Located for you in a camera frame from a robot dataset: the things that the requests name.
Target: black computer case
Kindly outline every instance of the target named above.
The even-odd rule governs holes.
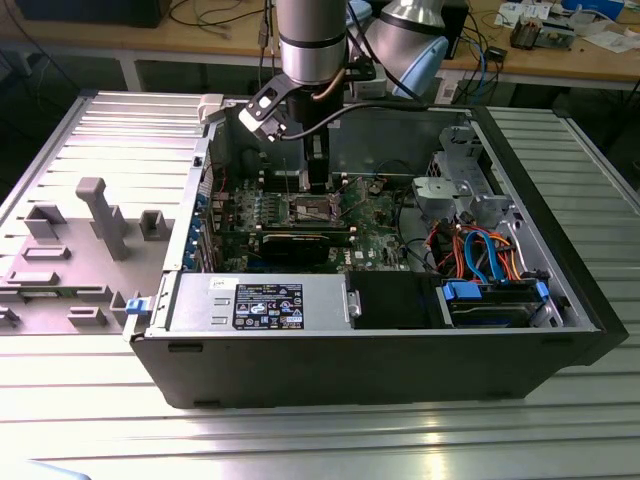
[[[15,0],[26,20],[105,23],[155,28],[171,0]]]

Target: warning label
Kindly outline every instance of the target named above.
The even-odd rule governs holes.
[[[233,326],[237,330],[304,328],[302,285],[238,285]]]

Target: sticker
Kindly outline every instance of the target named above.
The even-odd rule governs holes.
[[[233,312],[236,330],[304,328],[302,285],[247,285],[232,280],[236,281]]]
[[[233,290],[239,281],[233,277],[213,277],[209,280],[209,290]]]

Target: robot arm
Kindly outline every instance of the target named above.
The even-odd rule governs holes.
[[[289,116],[303,131],[314,131],[303,138],[308,169],[303,183],[314,193],[325,192],[329,187],[329,131],[317,125],[341,111],[345,83],[375,79],[372,59],[393,72],[390,77],[395,83],[402,78],[401,82],[423,93],[447,50],[441,7],[442,0],[395,0],[371,24],[366,39],[356,40],[364,43],[358,50],[369,52],[372,58],[361,55],[349,62],[346,0],[279,0],[283,74],[271,79],[247,103],[240,120],[256,136],[273,142],[287,129],[277,109],[286,101]],[[390,84],[388,89],[397,94],[394,87]]]

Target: motherboard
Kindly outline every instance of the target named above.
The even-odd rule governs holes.
[[[213,193],[202,218],[198,270],[408,271],[393,191],[374,178],[345,176],[339,182],[335,192],[323,195],[300,193],[287,178],[244,180],[229,192]]]

